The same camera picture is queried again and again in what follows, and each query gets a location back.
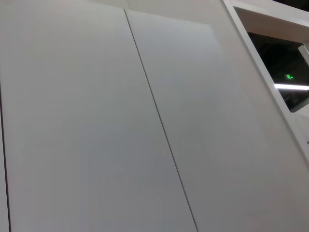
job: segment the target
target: white wall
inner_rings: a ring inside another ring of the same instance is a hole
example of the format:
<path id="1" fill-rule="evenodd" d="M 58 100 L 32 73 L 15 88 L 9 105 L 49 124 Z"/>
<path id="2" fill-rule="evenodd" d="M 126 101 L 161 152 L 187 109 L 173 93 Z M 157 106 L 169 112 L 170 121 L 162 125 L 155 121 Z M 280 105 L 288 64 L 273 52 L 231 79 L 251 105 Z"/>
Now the white wall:
<path id="1" fill-rule="evenodd" d="M 4 156 L 2 149 L 2 133 L 0 133 L 0 231 L 9 231 L 9 219 L 5 186 Z"/>
<path id="2" fill-rule="evenodd" d="M 293 114 L 293 120 L 295 125 L 302 133 L 306 142 L 309 142 L 309 105 L 305 105 L 300 110 L 296 111 Z"/>
<path id="3" fill-rule="evenodd" d="M 259 127 L 259 130 L 252 131 L 249 138 L 243 135 L 244 140 L 249 139 L 250 143 L 260 146 L 259 153 L 247 151 L 243 157 L 230 154 L 231 161 L 246 170 L 248 175 L 245 173 L 230 182 L 228 177 L 231 173 L 228 170 L 222 169 L 220 173 L 222 185 L 231 184 L 236 192 L 248 193 L 250 204 L 240 199 L 239 204 L 234 206 L 238 220 L 230 221 L 231 215 L 224 214 L 229 204 L 215 212 L 204 207 L 193 213 L 215 214 L 217 223 L 230 223 L 230 231 L 308 231 L 309 173 L 306 162 L 221 1 L 129 0 L 128 3 L 133 10 L 211 25 L 243 92 L 240 101 L 251 106 L 254 122 Z M 218 160 L 218 165 L 224 167 L 226 160 Z M 185 180 L 185 189 L 190 188 L 194 192 L 188 195 L 189 201 L 195 197 L 211 201 L 205 194 L 210 186 L 201 181 L 208 176 L 196 178 L 188 172 L 181 172 L 180 175 Z M 246 222 L 246 227 L 241 225 L 242 221 Z M 207 228 L 200 228 L 200 231 L 207 231 Z"/>
<path id="4" fill-rule="evenodd" d="M 0 0 L 12 231 L 196 231 L 124 10 L 74 3 Z"/>

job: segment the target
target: green light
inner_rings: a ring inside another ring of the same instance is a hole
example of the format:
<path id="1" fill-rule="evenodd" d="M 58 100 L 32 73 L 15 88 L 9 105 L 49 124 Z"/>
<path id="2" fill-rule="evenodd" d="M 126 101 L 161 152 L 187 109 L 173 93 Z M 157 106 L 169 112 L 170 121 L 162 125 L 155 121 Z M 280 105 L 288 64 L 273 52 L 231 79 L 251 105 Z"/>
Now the green light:
<path id="1" fill-rule="evenodd" d="M 293 77 L 293 76 L 291 76 L 290 74 L 286 74 L 285 76 L 286 76 L 286 79 L 288 79 L 288 80 L 292 80 L 292 79 L 294 79 L 294 77 Z"/>

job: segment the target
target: ceiling light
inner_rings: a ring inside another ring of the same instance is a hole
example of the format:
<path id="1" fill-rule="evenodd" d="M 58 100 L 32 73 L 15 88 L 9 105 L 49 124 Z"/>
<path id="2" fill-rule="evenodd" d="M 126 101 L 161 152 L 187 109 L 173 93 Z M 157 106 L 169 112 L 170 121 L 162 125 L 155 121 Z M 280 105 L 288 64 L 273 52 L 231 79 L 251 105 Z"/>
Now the ceiling light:
<path id="1" fill-rule="evenodd" d="M 309 90 L 309 86 L 294 86 L 294 85 L 282 85 L 275 84 L 277 89 L 294 89 L 294 90 Z"/>

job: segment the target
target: white surface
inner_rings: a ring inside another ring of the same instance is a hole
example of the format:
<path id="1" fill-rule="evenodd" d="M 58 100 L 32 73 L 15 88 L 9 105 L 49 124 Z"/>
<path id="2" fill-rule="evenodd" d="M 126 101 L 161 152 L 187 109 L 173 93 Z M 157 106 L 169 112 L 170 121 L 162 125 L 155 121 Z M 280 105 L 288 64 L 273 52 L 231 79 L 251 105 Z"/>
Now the white surface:
<path id="1" fill-rule="evenodd" d="M 305 59 L 305 62 L 309 65 L 309 51 L 308 49 L 305 47 L 305 45 L 301 45 L 298 48 L 300 54 L 303 56 L 303 58 Z"/>
<path id="2" fill-rule="evenodd" d="M 127 0 L 88 0 L 88 1 L 103 3 L 106 5 L 116 6 L 123 9 L 129 8 L 129 3 Z"/>
<path id="3" fill-rule="evenodd" d="M 298 110 L 297 113 L 309 117 L 309 104 Z"/>
<path id="4" fill-rule="evenodd" d="M 275 108 L 258 111 L 242 89 L 211 27 L 128 16 L 199 231 L 308 231 L 305 163 Z"/>
<path id="5" fill-rule="evenodd" d="M 256 13 L 246 8 L 235 8 L 235 10 L 245 29 L 249 32 L 302 44 L 308 42 L 309 27 Z"/>
<path id="6" fill-rule="evenodd" d="M 303 134 L 305 140 L 309 142 L 309 116 L 306 116 L 302 112 L 299 111 L 293 114 L 295 124 L 298 126 L 299 130 Z"/>
<path id="7" fill-rule="evenodd" d="M 225 4 L 227 6 L 227 9 L 229 13 L 231 14 L 231 17 L 233 18 L 237 29 L 239 30 L 239 33 L 241 34 L 241 37 L 243 38 L 252 58 L 254 59 L 259 72 L 262 75 L 262 78 L 264 79 L 267 87 L 269 88 L 271 94 L 273 95 L 273 98 L 276 102 L 276 105 L 280 108 L 283 116 L 285 117 L 286 121 L 288 122 L 288 125 L 290 126 L 291 130 L 293 131 L 293 134 L 301 147 L 303 153 L 305 154 L 306 158 L 309 160 L 309 145 L 307 144 L 307 141 L 302 136 L 302 132 L 299 130 L 298 126 L 295 124 L 293 113 L 290 112 L 288 107 L 286 106 L 281 94 L 279 91 L 275 88 L 274 82 L 265 67 L 261 57 L 259 56 L 258 52 L 256 51 L 246 29 L 242 25 L 239 17 L 237 16 L 237 13 L 230 2 L 230 0 L 224 0 Z"/>
<path id="8" fill-rule="evenodd" d="M 192 232 L 124 11 L 0 0 L 14 232 Z"/>
<path id="9" fill-rule="evenodd" d="M 234 7 L 279 18 L 309 27 L 309 14 L 306 11 L 287 6 L 273 0 L 227 0 Z"/>
<path id="10" fill-rule="evenodd" d="M 6 199 L 4 157 L 2 149 L 2 133 L 0 132 L 0 231 L 9 231 L 8 207 Z"/>

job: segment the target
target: dark window glass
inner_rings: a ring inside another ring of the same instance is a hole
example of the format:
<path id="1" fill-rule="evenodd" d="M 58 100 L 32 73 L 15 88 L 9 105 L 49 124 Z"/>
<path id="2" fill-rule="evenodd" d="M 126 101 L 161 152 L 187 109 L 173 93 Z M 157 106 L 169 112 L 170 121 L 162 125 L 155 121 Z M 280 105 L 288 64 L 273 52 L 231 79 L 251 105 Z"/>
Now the dark window glass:
<path id="1" fill-rule="evenodd" d="M 295 7 L 303 11 L 309 11 L 309 0 L 273 0 L 282 4 Z"/>
<path id="2" fill-rule="evenodd" d="M 309 86 L 309 66 L 300 43 L 248 33 L 275 84 Z M 279 89 L 286 105 L 295 112 L 309 103 L 309 91 Z"/>

